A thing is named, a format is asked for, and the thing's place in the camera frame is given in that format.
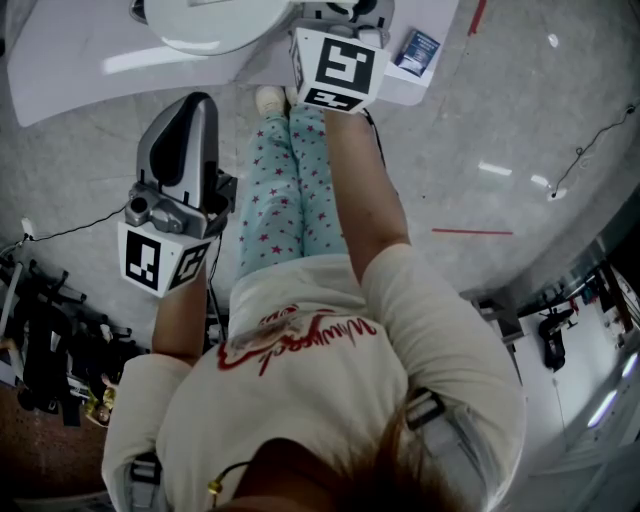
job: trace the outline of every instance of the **shoulder strap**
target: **shoulder strap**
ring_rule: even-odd
[[[409,403],[407,426],[424,440],[449,485],[479,510],[486,508],[498,490],[499,470],[468,408],[447,408],[423,388]]]
[[[111,499],[118,512],[170,512],[155,453],[145,453],[114,475]]]

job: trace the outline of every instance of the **white shoe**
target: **white shoe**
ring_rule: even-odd
[[[286,97],[282,87],[261,85],[256,91],[256,106],[261,116],[284,114]]]
[[[285,92],[287,94],[287,101],[289,105],[295,107],[298,104],[298,89],[295,87],[286,87]]]

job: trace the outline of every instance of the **small box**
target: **small box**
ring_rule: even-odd
[[[396,66],[409,73],[421,77],[429,63],[440,48],[440,43],[431,39],[427,34],[419,30],[413,30],[409,34],[406,44],[396,57]]]
[[[300,103],[355,114],[376,100],[391,55],[358,39],[297,28],[291,58]]]

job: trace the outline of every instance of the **red tape line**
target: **red tape line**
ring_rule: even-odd
[[[476,231],[475,229],[441,229],[433,228],[434,233],[454,233],[457,235],[513,235],[513,231]]]
[[[478,2],[478,7],[476,8],[476,13],[473,15],[473,21],[471,22],[471,26],[469,27],[468,36],[471,34],[478,33],[478,25],[480,25],[480,20],[482,19],[482,15],[484,14],[484,8],[487,6],[487,0],[480,0]]]

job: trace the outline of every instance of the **white table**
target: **white table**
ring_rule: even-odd
[[[226,55],[191,56],[164,46],[148,27],[135,22],[129,4],[130,0],[37,2],[9,55],[11,95],[22,126],[146,91],[234,81],[294,83],[285,34],[267,48],[256,42]],[[444,46],[457,5],[458,0],[396,0],[387,49],[395,56],[412,28]],[[400,105],[420,103],[442,46],[422,78],[390,64],[379,98]],[[252,59],[257,51],[260,58]]]

